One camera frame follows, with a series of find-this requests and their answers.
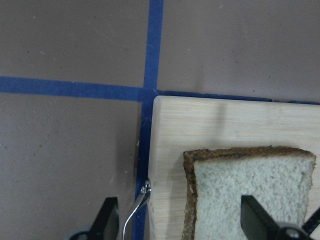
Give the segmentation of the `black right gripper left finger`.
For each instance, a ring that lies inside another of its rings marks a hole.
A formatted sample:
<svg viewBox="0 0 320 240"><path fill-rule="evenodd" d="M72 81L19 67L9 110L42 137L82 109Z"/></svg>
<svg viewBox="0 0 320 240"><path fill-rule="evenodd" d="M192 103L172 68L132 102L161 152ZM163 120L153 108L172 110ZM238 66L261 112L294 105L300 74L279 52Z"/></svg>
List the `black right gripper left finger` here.
<svg viewBox="0 0 320 240"><path fill-rule="evenodd" d="M117 197L107 197L90 230L88 240L115 240L120 228L119 208Z"/></svg>

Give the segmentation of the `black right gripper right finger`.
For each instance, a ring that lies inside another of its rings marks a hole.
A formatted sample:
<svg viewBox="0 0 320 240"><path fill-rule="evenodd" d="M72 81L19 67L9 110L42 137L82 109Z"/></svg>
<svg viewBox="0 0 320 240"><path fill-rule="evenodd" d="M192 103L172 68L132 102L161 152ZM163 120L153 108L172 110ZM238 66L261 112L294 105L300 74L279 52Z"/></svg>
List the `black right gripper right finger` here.
<svg viewBox="0 0 320 240"><path fill-rule="evenodd" d="M279 240L280 226L252 195L242 195L240 226L248 240Z"/></svg>

